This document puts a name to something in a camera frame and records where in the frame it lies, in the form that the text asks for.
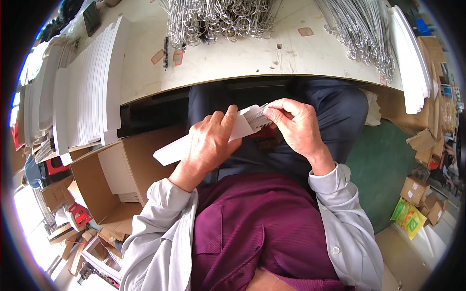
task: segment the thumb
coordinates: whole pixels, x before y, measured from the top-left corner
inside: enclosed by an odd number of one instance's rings
[[[275,108],[264,109],[264,115],[273,121],[279,128],[281,126],[287,126],[290,120],[280,110]]]

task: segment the purple shirt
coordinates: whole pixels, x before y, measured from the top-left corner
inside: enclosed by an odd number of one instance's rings
[[[296,290],[345,290],[309,193],[270,173],[227,176],[200,189],[192,290],[245,290],[262,268]]]

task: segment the green floor mat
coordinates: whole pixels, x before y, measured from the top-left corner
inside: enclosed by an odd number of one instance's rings
[[[361,207],[375,233],[389,226],[404,180],[419,166],[414,159],[416,152],[406,144],[408,137],[396,125],[383,120],[379,126],[364,126],[346,162],[351,181],[359,188]]]

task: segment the hand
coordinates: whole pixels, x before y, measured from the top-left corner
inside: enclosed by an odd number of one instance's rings
[[[264,115],[276,124],[290,148],[309,161],[314,175],[333,171],[335,163],[322,141],[314,107],[284,98],[268,104]]]
[[[237,114],[236,105],[230,105],[225,115],[215,111],[191,126],[191,147],[169,177],[173,184],[192,192],[210,171],[220,166],[241,145],[241,139],[228,142]]]

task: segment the window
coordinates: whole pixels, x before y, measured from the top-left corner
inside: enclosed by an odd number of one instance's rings
[[[18,111],[20,110],[20,98],[21,94],[18,92],[14,95],[13,104],[10,113],[10,127],[16,123],[16,118],[18,117]]]
[[[14,204],[18,213],[20,224],[31,253],[38,264],[46,271],[54,260],[60,255],[60,244],[50,245],[48,233],[44,228],[44,215],[42,214],[33,188],[27,186],[14,195]]]

